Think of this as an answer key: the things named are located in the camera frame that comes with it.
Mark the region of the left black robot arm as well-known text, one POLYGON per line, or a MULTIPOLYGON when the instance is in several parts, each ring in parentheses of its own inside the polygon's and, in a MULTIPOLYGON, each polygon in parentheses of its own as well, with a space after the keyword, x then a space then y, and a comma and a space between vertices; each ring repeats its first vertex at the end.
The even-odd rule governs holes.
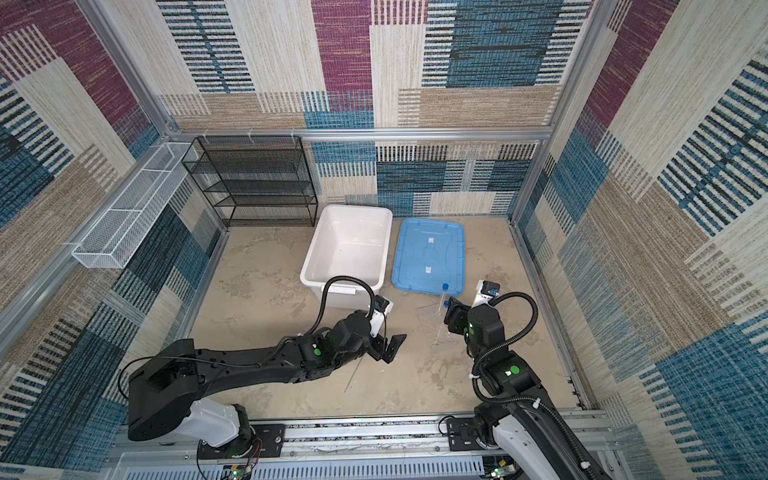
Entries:
POLYGON ((253 436, 241 405, 224 405, 211 395, 261 384, 298 384, 329 376, 368 355, 391 363, 406 335, 386 335, 392 304, 364 281, 347 275, 328 280, 326 298, 337 282, 363 288, 367 307, 356 310, 333 327, 318 322, 301 334, 286 336, 277 345, 246 350, 210 350, 181 339, 151 357, 133 361, 134 372, 121 370, 118 389, 128 401, 128 437, 134 442, 169 434, 194 438, 213 448, 230 446, 253 436))

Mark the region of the blue-capped test tube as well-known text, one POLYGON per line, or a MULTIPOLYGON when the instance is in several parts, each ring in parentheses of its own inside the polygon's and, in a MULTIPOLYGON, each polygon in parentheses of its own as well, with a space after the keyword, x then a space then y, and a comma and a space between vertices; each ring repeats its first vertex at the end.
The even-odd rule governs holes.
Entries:
POLYGON ((435 328, 433 346, 436 347, 442 342, 442 337, 445 330, 445 324, 444 324, 445 309, 442 307, 438 308, 434 314, 434 317, 436 321, 436 328, 435 328))
POLYGON ((450 285, 448 283, 442 284, 442 292, 440 297, 440 306, 447 308, 449 305, 449 290, 450 285))

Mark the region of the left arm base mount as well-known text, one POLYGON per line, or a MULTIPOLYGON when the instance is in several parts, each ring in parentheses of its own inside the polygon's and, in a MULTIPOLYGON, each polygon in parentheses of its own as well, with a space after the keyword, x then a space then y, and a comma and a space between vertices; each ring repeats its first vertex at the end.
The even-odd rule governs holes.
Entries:
POLYGON ((285 431, 286 425, 281 423, 252 424, 249 432, 239 435, 225 445, 211 447, 203 443, 197 448, 197 458, 237 461, 277 458, 283 448, 285 431))

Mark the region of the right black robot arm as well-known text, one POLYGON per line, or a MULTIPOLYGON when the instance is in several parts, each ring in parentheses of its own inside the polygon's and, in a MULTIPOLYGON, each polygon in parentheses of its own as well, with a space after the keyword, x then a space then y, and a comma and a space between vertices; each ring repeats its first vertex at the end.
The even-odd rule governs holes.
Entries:
POLYGON ((465 340, 473 360, 469 379, 480 404, 474 409, 477 444, 511 457, 530 479, 608 479, 610 475, 578 439, 554 407, 533 368, 512 345, 531 333, 539 309, 523 292, 478 294, 466 305, 447 300, 444 324, 465 340), (523 300, 531 317, 507 337, 498 311, 505 300, 523 300))

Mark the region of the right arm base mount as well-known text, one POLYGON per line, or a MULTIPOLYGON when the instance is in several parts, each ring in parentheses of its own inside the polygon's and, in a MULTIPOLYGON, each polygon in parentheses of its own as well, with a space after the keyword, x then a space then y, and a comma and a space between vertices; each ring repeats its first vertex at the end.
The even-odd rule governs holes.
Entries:
POLYGON ((512 456, 528 452, 534 442, 523 425, 511 415, 495 419, 446 416, 438 430, 451 451, 503 451, 512 456))

